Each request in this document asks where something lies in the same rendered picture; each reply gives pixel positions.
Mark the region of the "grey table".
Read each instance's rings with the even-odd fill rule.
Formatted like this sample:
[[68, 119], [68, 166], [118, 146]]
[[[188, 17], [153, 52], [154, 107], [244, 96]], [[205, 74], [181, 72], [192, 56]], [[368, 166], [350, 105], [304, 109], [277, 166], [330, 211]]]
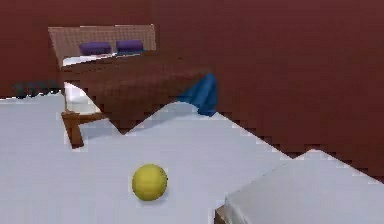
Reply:
[[309, 150], [227, 195], [215, 224], [384, 224], [384, 184]]

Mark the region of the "purple pillow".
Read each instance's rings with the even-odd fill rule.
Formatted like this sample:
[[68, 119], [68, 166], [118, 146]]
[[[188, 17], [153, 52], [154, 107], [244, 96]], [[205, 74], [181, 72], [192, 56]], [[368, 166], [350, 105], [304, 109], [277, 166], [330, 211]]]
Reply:
[[85, 56], [109, 54], [112, 51], [108, 42], [81, 43], [79, 49], [81, 54]]
[[143, 51], [144, 45], [141, 40], [119, 40], [116, 42], [118, 52]]

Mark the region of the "wooden bed with brown blanket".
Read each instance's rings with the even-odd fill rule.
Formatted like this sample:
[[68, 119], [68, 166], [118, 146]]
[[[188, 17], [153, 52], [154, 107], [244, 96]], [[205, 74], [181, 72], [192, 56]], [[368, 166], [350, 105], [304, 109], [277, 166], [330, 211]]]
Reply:
[[[158, 49], [156, 27], [50, 27], [64, 95], [63, 123], [72, 148], [84, 145], [80, 126], [108, 119], [126, 134], [212, 70]], [[119, 40], [141, 40], [143, 51], [118, 52]], [[82, 55], [81, 43], [108, 42], [109, 54]]]

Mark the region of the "dark green plant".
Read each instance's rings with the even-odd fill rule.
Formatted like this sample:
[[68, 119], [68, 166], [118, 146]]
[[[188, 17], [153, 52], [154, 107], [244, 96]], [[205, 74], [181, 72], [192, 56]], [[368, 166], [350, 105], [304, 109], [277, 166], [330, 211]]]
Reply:
[[16, 83], [13, 88], [15, 97], [18, 99], [24, 99], [26, 97], [33, 98], [38, 95], [57, 94], [61, 90], [54, 80]]

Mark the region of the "yellow ball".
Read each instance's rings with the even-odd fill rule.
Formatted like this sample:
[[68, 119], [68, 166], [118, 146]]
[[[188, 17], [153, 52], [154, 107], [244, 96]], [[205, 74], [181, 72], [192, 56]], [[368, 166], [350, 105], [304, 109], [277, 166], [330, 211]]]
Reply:
[[131, 181], [133, 193], [142, 201], [159, 199], [166, 191], [168, 176], [156, 164], [145, 164], [138, 168]]

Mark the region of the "blue cloth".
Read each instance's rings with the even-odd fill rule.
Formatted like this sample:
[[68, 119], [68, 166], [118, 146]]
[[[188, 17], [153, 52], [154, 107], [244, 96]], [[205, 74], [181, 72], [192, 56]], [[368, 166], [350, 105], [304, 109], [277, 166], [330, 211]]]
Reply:
[[216, 113], [217, 92], [216, 77], [210, 73], [179, 95], [177, 100], [195, 106], [198, 114], [211, 117]]

